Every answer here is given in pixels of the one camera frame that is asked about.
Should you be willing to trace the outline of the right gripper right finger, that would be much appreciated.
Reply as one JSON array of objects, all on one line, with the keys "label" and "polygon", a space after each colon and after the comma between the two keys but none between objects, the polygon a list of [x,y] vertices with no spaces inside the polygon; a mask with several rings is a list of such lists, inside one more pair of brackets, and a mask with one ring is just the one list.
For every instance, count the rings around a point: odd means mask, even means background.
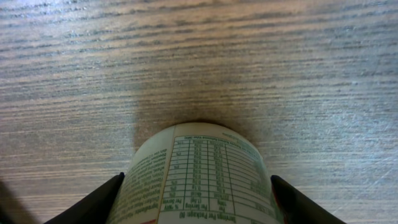
[{"label": "right gripper right finger", "polygon": [[271,176],[272,191],[285,223],[345,224],[278,175]]}]

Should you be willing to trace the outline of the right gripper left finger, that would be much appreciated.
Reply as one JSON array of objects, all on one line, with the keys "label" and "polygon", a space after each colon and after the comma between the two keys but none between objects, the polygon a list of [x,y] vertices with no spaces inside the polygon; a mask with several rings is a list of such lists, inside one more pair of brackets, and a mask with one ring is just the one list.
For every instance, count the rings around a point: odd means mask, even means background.
[{"label": "right gripper left finger", "polygon": [[45,222],[45,224],[106,223],[124,177],[123,172],[115,175],[79,202]]}]

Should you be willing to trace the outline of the green lid glass jar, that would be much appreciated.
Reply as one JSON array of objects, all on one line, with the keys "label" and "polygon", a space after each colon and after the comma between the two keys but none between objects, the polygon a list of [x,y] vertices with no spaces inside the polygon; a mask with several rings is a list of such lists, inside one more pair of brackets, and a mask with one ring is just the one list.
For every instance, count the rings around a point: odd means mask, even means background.
[{"label": "green lid glass jar", "polygon": [[283,223],[261,153],[216,124],[183,123],[133,155],[108,223]]}]

